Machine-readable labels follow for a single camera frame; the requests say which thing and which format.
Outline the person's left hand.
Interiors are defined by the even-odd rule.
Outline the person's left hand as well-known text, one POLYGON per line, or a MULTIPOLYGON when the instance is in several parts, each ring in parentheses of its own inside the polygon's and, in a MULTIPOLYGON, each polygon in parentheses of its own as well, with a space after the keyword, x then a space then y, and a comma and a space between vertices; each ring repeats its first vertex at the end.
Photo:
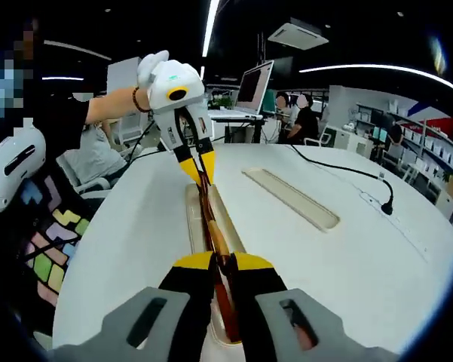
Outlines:
POLYGON ((163 50, 155 54, 146 55, 137 67, 137 84, 142 88, 149 87, 154 81, 154 69, 161 63, 169 60, 169 51, 163 50))

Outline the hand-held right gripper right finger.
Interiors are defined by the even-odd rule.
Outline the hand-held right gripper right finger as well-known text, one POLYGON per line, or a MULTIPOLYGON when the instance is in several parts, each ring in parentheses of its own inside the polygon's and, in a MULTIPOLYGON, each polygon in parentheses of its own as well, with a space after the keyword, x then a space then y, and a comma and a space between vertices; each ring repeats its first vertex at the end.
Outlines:
POLYGON ((361 345, 342 319, 298 288, 287 289, 273 265, 233 253, 232 297, 247 361, 397 361, 382 347, 361 345))

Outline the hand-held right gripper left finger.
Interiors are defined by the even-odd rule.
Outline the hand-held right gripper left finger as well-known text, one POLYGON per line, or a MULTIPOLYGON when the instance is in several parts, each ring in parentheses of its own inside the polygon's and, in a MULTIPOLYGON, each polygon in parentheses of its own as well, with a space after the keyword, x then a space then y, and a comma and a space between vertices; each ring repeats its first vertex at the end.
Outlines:
POLYGON ((197 361, 210 322, 213 252, 177 260, 159 287, 146 287, 109 312, 100 331, 63 345, 51 361, 197 361))

